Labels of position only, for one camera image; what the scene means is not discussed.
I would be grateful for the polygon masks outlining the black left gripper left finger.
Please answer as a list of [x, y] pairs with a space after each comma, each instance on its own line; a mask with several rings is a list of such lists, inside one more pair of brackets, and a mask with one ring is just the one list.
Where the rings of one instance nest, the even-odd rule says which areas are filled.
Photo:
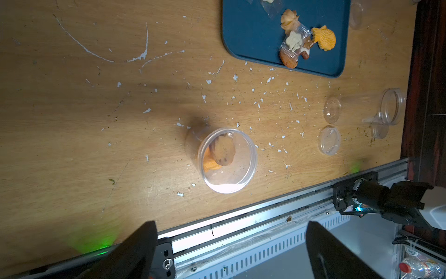
[[140, 226], [82, 279], [148, 279], [157, 246], [156, 222]]

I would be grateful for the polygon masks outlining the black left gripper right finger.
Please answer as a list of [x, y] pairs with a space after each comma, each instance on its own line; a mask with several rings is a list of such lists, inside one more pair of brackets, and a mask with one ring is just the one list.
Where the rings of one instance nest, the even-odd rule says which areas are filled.
[[318, 222], [308, 223], [305, 243], [316, 279], [381, 278]]

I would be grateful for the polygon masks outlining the clear round jar lid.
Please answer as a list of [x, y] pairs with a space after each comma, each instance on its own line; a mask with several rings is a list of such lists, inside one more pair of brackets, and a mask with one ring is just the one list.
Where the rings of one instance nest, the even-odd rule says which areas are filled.
[[341, 135], [337, 128], [326, 126], [321, 130], [318, 139], [318, 148], [324, 155], [333, 156], [337, 154], [341, 142]]

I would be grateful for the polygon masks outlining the clear jar with yellow snacks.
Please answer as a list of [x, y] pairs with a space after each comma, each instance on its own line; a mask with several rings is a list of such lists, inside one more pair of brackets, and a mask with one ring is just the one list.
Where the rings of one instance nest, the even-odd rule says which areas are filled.
[[244, 132], [200, 125], [190, 128], [185, 152], [205, 184], [220, 194], [245, 188], [255, 175], [257, 147]]

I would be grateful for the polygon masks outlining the clear plastic cookie jar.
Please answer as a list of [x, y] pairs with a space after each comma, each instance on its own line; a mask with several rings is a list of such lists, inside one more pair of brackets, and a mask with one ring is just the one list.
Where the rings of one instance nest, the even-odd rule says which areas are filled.
[[369, 24], [370, 1], [351, 0], [349, 26], [353, 30], [367, 27]]

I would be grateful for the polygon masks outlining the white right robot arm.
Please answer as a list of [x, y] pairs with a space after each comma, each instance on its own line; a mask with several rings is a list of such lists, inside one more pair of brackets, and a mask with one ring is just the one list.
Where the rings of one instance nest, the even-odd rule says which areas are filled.
[[352, 200], [368, 206], [368, 210], [360, 211], [362, 214], [379, 214], [405, 226], [446, 229], [446, 189], [443, 187], [413, 181], [400, 181], [387, 187], [363, 181], [354, 188]]

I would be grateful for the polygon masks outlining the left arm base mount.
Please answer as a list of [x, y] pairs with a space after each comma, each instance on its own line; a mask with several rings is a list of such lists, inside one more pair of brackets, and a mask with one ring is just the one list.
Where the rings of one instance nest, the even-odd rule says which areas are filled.
[[173, 246], [170, 238], [162, 238], [157, 242], [154, 251], [150, 279], [175, 279], [175, 263]]

